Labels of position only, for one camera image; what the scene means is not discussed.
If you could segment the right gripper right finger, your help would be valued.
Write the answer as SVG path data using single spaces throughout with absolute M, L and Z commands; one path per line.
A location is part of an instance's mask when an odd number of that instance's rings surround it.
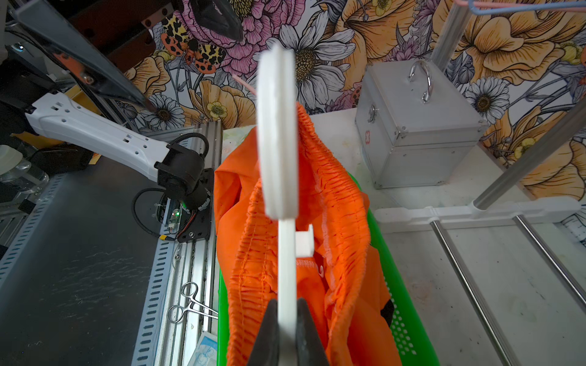
M 328 366 L 326 352 L 305 299 L 297 300 L 296 351 L 299 366 Z

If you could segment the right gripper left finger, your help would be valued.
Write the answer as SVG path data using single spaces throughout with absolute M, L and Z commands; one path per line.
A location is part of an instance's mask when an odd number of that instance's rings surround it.
M 277 366 L 279 363 L 278 301 L 270 300 L 264 313 L 248 366 Z

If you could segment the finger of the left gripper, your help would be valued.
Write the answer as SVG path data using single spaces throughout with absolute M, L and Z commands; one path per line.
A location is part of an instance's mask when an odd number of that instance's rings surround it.
M 195 21 L 200 26 L 233 41 L 243 39 L 244 32 L 241 20 L 229 1 L 191 0 L 189 5 L 193 11 Z

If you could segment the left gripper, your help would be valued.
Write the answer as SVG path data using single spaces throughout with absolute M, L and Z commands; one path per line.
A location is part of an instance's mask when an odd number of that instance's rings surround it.
M 47 42 L 47 49 L 97 95 L 154 109 L 146 97 L 105 55 L 47 1 L 29 1 L 13 11 L 15 20 Z

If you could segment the orange shorts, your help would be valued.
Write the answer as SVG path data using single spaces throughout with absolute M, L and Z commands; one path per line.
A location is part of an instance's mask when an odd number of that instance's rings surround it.
M 314 230 L 314 255 L 297 261 L 307 301 L 332 365 L 399 365 L 392 301 L 367 223 L 369 199 L 298 109 L 298 230 Z M 265 310 L 278 295 L 278 224 L 265 213 L 256 134 L 215 172 L 217 253 L 227 286 L 227 362 L 247 364 Z

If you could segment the white hanger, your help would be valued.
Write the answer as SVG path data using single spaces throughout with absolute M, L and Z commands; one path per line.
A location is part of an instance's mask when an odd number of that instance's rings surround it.
M 299 213 L 298 113 L 295 55 L 280 45 L 261 53 L 256 84 L 256 133 L 265 214 L 278 223 L 280 365 L 297 365 L 297 252 Z

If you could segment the pink hanger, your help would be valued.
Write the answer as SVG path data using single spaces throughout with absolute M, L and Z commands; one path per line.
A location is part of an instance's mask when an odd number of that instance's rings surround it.
M 478 9 L 512 9 L 512 8 L 521 8 L 523 6 L 527 6 L 527 4 L 519 4 L 519 3 L 502 3 L 502 2 L 481 2 L 481 1 L 455 1 L 457 5 L 460 6 L 467 6 L 469 8 L 478 8 Z M 579 9 L 585 7 L 585 1 L 579 2 L 570 2 L 562 3 L 564 6 L 562 9 Z

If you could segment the blue hanger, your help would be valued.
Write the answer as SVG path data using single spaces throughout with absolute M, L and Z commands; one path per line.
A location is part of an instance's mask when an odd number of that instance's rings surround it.
M 512 8 L 512 9 L 478 9 L 478 8 L 469 8 L 467 6 L 462 6 L 468 8 L 471 13 L 474 15 L 482 16 L 482 15 L 500 15 L 500 14 L 514 14 L 518 12 L 582 12 L 585 13 L 585 7 L 579 9 L 562 9 L 564 6 L 563 2 L 549 2 L 543 4 L 532 4 L 527 6 L 523 6 L 521 8 Z

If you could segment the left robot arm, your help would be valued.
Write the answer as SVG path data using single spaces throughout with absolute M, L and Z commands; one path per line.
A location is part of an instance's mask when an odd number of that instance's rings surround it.
M 41 50 L 73 73 L 80 85 L 87 85 L 102 98 L 154 110 L 148 97 L 48 1 L 26 2 L 12 17 L 41 39 Z M 1 101 L 21 110 L 36 134 L 81 146 L 128 166 L 155 181 L 189 210 L 200 210 L 209 203 L 211 194 L 200 182 L 206 152 L 197 153 L 177 142 L 150 140 L 128 130 L 74 102 L 49 79 L 32 74 L 24 79 L 12 77 L 11 82 L 15 94 L 2 93 Z

